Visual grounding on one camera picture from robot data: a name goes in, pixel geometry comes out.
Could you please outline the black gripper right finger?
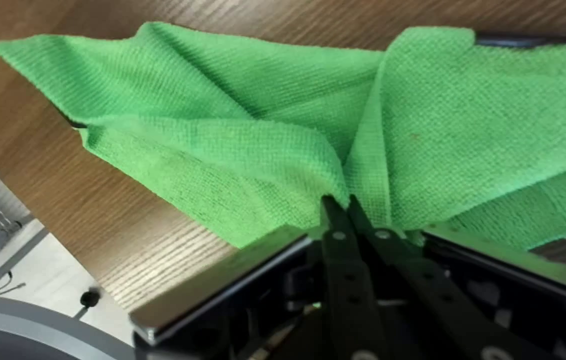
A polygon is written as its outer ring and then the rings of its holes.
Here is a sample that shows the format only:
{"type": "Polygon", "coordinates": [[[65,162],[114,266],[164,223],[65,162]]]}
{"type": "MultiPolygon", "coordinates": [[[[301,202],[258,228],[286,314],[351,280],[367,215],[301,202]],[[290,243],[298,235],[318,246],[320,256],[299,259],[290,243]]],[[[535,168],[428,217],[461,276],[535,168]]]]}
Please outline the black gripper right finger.
{"type": "Polygon", "coordinates": [[[380,360],[549,360],[551,354],[488,320],[465,293],[355,198],[345,207],[354,272],[380,360]]]}

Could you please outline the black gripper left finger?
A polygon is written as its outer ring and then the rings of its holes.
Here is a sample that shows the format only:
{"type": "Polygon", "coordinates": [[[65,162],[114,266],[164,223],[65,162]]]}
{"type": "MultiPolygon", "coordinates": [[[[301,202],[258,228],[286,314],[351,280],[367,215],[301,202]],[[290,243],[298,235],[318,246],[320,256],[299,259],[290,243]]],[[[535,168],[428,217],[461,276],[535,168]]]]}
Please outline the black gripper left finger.
{"type": "Polygon", "coordinates": [[[330,340],[338,360],[382,360],[387,350],[369,269],[361,256],[364,233],[345,206],[322,198],[326,231],[320,240],[330,340]]]}

